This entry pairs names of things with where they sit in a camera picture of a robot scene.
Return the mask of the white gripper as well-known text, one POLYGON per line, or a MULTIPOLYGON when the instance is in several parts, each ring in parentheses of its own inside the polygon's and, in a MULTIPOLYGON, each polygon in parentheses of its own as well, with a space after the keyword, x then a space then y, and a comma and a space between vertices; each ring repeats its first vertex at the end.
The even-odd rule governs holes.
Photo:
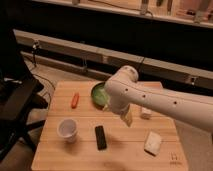
POLYGON ((120 115, 121 120, 130 127, 132 124, 132 114, 129 112, 130 105, 129 104, 115 104, 110 103, 109 109, 116 115, 120 115))

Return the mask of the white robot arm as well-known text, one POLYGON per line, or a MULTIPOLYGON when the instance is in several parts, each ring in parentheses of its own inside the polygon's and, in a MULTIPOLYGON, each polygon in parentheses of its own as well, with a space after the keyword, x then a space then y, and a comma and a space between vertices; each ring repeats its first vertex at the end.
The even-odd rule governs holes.
POLYGON ((111 112, 126 115, 136 104, 213 133, 213 97, 145 86, 138 77, 134 67, 125 65, 105 82, 111 112))

